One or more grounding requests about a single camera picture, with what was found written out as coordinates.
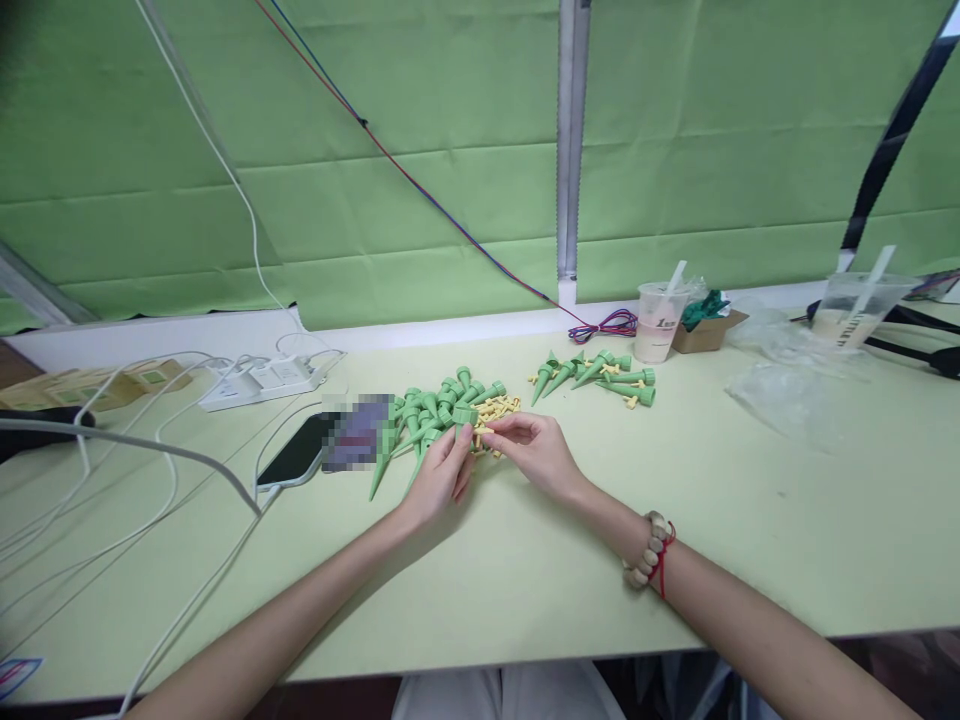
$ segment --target cardboard packaging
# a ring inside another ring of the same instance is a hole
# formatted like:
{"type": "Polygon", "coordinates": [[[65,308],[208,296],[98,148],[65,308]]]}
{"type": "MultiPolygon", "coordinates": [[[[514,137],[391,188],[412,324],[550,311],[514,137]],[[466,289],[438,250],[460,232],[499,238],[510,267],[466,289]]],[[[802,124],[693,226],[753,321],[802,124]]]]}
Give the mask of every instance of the cardboard packaging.
{"type": "Polygon", "coordinates": [[[742,312],[731,310],[725,318],[701,320],[692,332],[687,332],[681,323],[677,326],[677,334],[673,336],[673,349],[681,353],[719,350],[727,330],[734,325],[739,325],[748,317],[750,316],[742,312]]]}
{"type": "MultiPolygon", "coordinates": [[[[124,375],[143,388],[146,393],[160,392],[168,382],[183,372],[183,367],[176,360],[150,360],[140,363],[126,370],[124,375]]],[[[167,392],[184,388],[192,382],[190,375],[184,375],[177,380],[167,392]]]]}
{"type": "MultiPolygon", "coordinates": [[[[72,375],[47,388],[46,392],[61,405],[84,405],[113,373],[112,370],[93,370],[72,375]]],[[[91,410],[103,412],[129,405],[144,394],[143,388],[124,374],[117,375],[91,410]]]]}
{"type": "Polygon", "coordinates": [[[74,375],[76,370],[66,370],[61,373],[51,373],[26,380],[0,392],[0,402],[10,410],[34,412],[47,408],[60,407],[49,392],[49,388],[74,375]]]}

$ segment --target red wire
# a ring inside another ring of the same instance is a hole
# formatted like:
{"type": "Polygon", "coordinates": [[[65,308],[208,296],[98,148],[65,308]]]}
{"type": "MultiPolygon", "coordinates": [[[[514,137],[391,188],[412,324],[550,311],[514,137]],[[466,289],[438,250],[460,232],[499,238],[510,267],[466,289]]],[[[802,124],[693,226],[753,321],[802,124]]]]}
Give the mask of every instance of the red wire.
{"type": "MultiPolygon", "coordinates": [[[[393,163],[393,166],[394,166],[395,168],[397,168],[397,170],[399,170],[401,173],[403,173],[403,176],[404,176],[407,180],[409,180],[420,192],[422,192],[422,193],[423,193],[429,200],[431,200],[437,207],[440,207],[440,204],[433,198],[433,196],[432,196],[430,193],[428,193],[428,192],[423,188],[423,186],[420,185],[420,183],[418,183],[416,180],[414,180],[414,179],[410,176],[410,173],[408,173],[406,170],[404,170],[404,169],[403,169],[403,166],[396,161],[396,159],[393,157],[393,155],[391,155],[390,152],[389,152],[385,147],[383,147],[383,145],[380,144],[380,141],[377,140],[376,135],[374,135],[374,134],[373,134],[373,131],[369,128],[369,126],[368,126],[368,124],[367,124],[367,121],[364,120],[363,118],[361,118],[359,115],[357,115],[357,113],[355,113],[355,112],[353,111],[353,109],[352,109],[349,105],[347,105],[347,103],[343,100],[343,98],[340,97],[339,93],[337,93],[337,92],[330,86],[330,83],[328,83],[328,82],[326,81],[326,79],[323,77],[323,75],[321,75],[321,74],[317,71],[317,69],[313,66],[313,63],[311,63],[311,62],[307,59],[307,57],[306,57],[302,52],[300,52],[300,48],[297,47],[297,44],[296,44],[295,42],[293,42],[293,39],[292,39],[289,35],[287,35],[286,31],[285,31],[282,27],[280,27],[280,24],[279,24],[276,20],[273,19],[273,15],[271,15],[271,14],[267,11],[267,9],[263,6],[263,3],[260,2],[260,0],[254,0],[254,2],[257,3],[257,5],[259,6],[260,10],[263,11],[263,14],[267,16],[267,18],[270,20],[270,22],[273,23],[273,26],[277,29],[277,32],[279,32],[279,33],[283,36],[283,39],[287,41],[287,44],[294,49],[294,51],[297,53],[297,55],[300,56],[300,59],[303,60],[303,62],[307,65],[308,68],[310,68],[310,72],[312,72],[314,75],[317,76],[317,79],[318,79],[320,82],[322,82],[322,83],[323,83],[323,86],[330,92],[330,94],[333,95],[333,96],[337,99],[337,102],[339,102],[339,103],[343,106],[344,110],[346,110],[348,113],[350,113],[350,115],[351,115],[357,122],[360,123],[360,126],[366,131],[367,135],[370,136],[370,139],[373,140],[373,143],[377,146],[377,148],[380,150],[380,152],[383,153],[384,157],[386,157],[391,163],[393,163]]],[[[456,226],[457,230],[459,230],[460,233],[461,233],[464,237],[466,237],[467,240],[469,240],[478,250],[480,250],[480,251],[483,252],[485,255],[487,255],[487,257],[489,257],[491,260],[493,260],[493,258],[490,257],[490,255],[487,254],[487,253],[483,250],[483,248],[482,248],[473,238],[471,238],[470,235],[467,234],[467,232],[466,232],[462,227],[460,227],[460,225],[459,225],[457,222],[455,222],[455,221],[453,220],[453,218],[449,217],[449,215],[448,215],[448,216],[447,216],[447,219],[450,220],[450,221],[454,224],[454,226],[456,226]]],[[[567,308],[563,307],[563,305],[561,305],[560,303],[555,302],[554,300],[551,300],[549,297],[547,297],[546,295],[544,295],[542,292],[540,292],[540,291],[537,290],[536,288],[533,288],[533,287],[531,287],[530,285],[528,285],[527,283],[525,283],[523,280],[521,280],[520,278],[518,278],[518,277],[517,277],[516,275],[514,275],[512,272],[510,272],[510,271],[507,270],[505,267],[503,267],[502,265],[500,265],[500,263],[498,263],[496,260],[493,260],[493,262],[494,262],[501,270],[503,270],[503,272],[506,273],[506,274],[510,277],[510,279],[512,279],[514,282],[516,282],[516,283],[518,283],[519,285],[523,286],[524,288],[526,288],[527,290],[529,290],[530,292],[532,292],[532,293],[533,293],[534,295],[536,295],[537,297],[540,297],[540,298],[546,300],[548,303],[550,303],[551,305],[553,305],[555,308],[557,308],[557,309],[559,309],[559,310],[563,310],[567,315],[569,315],[570,317],[572,317],[574,320],[576,320],[577,322],[579,322],[581,325],[589,325],[589,323],[585,322],[584,320],[581,320],[579,317],[577,317],[576,314],[574,314],[574,313],[571,312],[570,310],[567,310],[567,308]]]]}
{"type": "Polygon", "coordinates": [[[653,572],[650,573],[650,578],[653,579],[654,575],[657,574],[657,571],[660,571],[660,597],[664,600],[667,599],[667,589],[664,587],[666,584],[664,581],[664,576],[667,574],[667,569],[663,566],[664,562],[667,559],[667,548],[677,539],[677,529],[673,526],[673,523],[667,520],[667,524],[670,525],[670,537],[663,541],[663,550],[657,554],[658,562],[653,566],[653,572]]]}

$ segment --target wire bundle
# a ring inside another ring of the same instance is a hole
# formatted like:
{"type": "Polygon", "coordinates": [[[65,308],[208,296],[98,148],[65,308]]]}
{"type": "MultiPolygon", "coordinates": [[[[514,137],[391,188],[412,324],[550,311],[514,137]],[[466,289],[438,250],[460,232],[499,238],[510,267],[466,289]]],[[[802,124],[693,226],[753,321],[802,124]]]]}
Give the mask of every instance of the wire bundle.
{"type": "Polygon", "coordinates": [[[567,331],[567,337],[577,345],[583,345],[596,333],[633,337],[637,334],[637,316],[626,308],[620,308],[608,315],[599,325],[580,325],[570,328],[567,331]]]}
{"type": "Polygon", "coordinates": [[[306,63],[307,67],[310,68],[311,72],[313,72],[313,74],[317,76],[317,79],[323,83],[323,86],[330,91],[330,94],[332,94],[337,99],[337,101],[344,107],[344,109],[347,112],[349,112],[351,116],[353,116],[353,119],[357,121],[360,127],[363,128],[364,132],[366,132],[367,135],[370,136],[370,139],[373,141],[374,145],[377,146],[377,148],[380,150],[383,156],[387,158],[393,164],[393,166],[401,172],[401,174],[403,174],[403,176],[410,182],[411,185],[413,185],[420,192],[421,195],[423,195],[427,200],[429,200],[430,203],[437,208],[437,210],[443,213],[443,215],[447,218],[447,220],[449,220],[454,225],[454,227],[456,227],[457,230],[460,231],[460,234],[470,241],[471,245],[473,245],[477,250],[483,253],[484,256],[490,262],[492,262],[494,265],[497,266],[500,272],[502,272],[504,275],[509,277],[511,280],[513,280],[520,286],[526,288],[537,297],[543,300],[546,300],[548,303],[550,303],[554,307],[560,310],[563,310],[565,313],[567,313],[567,315],[572,317],[577,322],[583,325],[586,325],[586,323],[583,320],[581,320],[579,317],[577,317],[577,315],[574,314],[572,311],[563,307],[558,302],[555,302],[550,297],[548,297],[545,293],[540,292],[532,285],[528,285],[523,280],[521,280],[516,275],[514,275],[512,272],[510,272],[506,267],[504,267],[496,258],[493,257],[493,255],[487,252],[487,250],[479,242],[477,242],[474,239],[474,237],[469,232],[467,232],[467,230],[464,229],[464,227],[459,222],[457,222],[456,219],[449,212],[447,212],[446,208],[444,208],[443,205],[441,205],[437,201],[437,199],[433,197],[433,195],[427,192],[427,190],[424,189],[424,187],[420,183],[418,183],[416,180],[413,179],[410,173],[408,173],[403,168],[403,166],[400,165],[399,162],[397,162],[397,160],[393,157],[393,155],[391,155],[390,152],[386,148],[384,148],[383,145],[380,144],[380,141],[377,139],[376,135],[374,135],[373,131],[370,129],[369,121],[366,118],[363,118],[360,116],[360,114],[353,108],[353,105],[351,105],[350,102],[347,100],[346,96],[340,91],[340,88],[338,88],[336,83],[333,82],[333,79],[330,77],[327,71],[324,70],[323,65],[317,59],[317,56],[314,54],[313,50],[311,50],[310,46],[307,45],[306,41],[303,39],[303,36],[297,31],[296,27],[287,17],[286,13],[284,13],[283,10],[280,8],[280,6],[277,4],[276,0],[270,0],[271,4],[273,5],[274,8],[276,8],[280,17],[283,18],[283,21],[287,24],[290,30],[293,31],[293,34],[296,35],[297,40],[300,41],[300,44],[303,46],[303,48],[307,51],[307,53],[313,59],[313,63],[311,63],[310,60],[307,59],[306,55],[304,55],[300,51],[300,48],[297,47],[297,44],[280,26],[280,24],[274,19],[274,17],[270,14],[267,8],[263,5],[261,0],[254,0],[254,2],[257,3],[257,5],[263,11],[263,14],[267,16],[270,22],[273,23],[273,26],[283,36],[284,40],[286,40],[287,43],[290,45],[290,47],[292,47],[294,51],[297,53],[297,55],[300,56],[300,59],[303,60],[304,63],[306,63]]]}

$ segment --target green curtain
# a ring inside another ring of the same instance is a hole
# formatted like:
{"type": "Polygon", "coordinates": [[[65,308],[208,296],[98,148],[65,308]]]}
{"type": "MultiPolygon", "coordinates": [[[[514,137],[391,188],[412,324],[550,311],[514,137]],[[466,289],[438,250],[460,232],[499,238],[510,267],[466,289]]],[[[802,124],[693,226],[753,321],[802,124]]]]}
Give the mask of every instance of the green curtain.
{"type": "Polygon", "coordinates": [[[953,52],[864,230],[854,270],[869,270],[896,245],[891,272],[924,275],[960,268],[960,60],[953,52]]]}
{"type": "MultiPolygon", "coordinates": [[[[0,239],[107,320],[273,306],[247,211],[136,6],[16,7],[0,51],[0,239]]],[[[290,302],[262,229],[260,247],[290,302]]],[[[0,331],[34,325],[0,301],[0,331]]]]}
{"type": "MultiPolygon", "coordinates": [[[[281,7],[384,146],[504,265],[553,295],[556,0],[281,7]]],[[[380,156],[252,0],[159,9],[307,328],[545,306],[380,156]]]]}
{"type": "Polygon", "coordinates": [[[681,259],[713,287],[832,272],[867,165],[952,4],[594,3],[579,299],[629,297],[681,259]]]}

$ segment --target white pants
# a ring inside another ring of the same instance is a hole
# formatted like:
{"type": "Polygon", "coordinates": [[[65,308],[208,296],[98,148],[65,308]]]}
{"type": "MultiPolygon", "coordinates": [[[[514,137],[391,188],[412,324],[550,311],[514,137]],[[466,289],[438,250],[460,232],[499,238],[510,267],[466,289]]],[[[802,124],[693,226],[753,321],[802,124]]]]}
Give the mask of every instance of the white pants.
{"type": "Polygon", "coordinates": [[[626,720],[588,660],[405,675],[393,720],[626,720]]]}

